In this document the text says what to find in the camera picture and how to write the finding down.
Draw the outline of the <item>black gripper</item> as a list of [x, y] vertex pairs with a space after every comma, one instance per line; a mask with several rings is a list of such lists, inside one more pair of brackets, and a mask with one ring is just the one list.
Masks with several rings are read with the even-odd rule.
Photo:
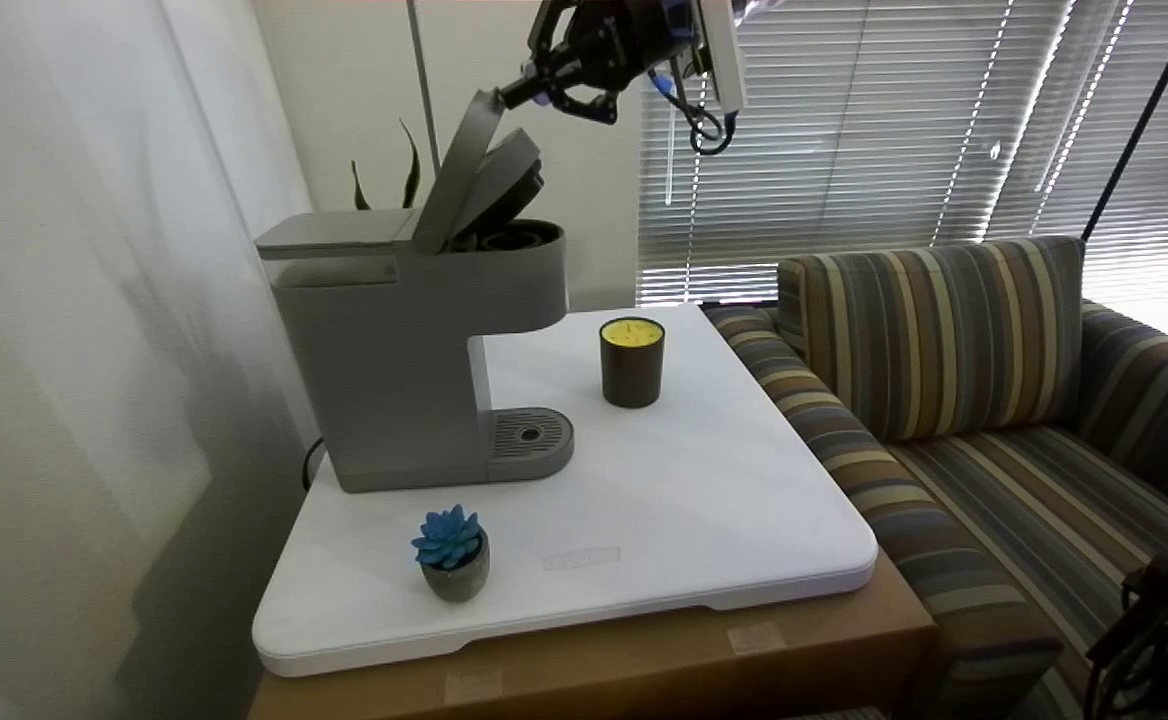
[[692, 0], [544, 0], [530, 71], [504, 83], [498, 108], [551, 102], [568, 115], [614, 120], [614, 96], [692, 39]]

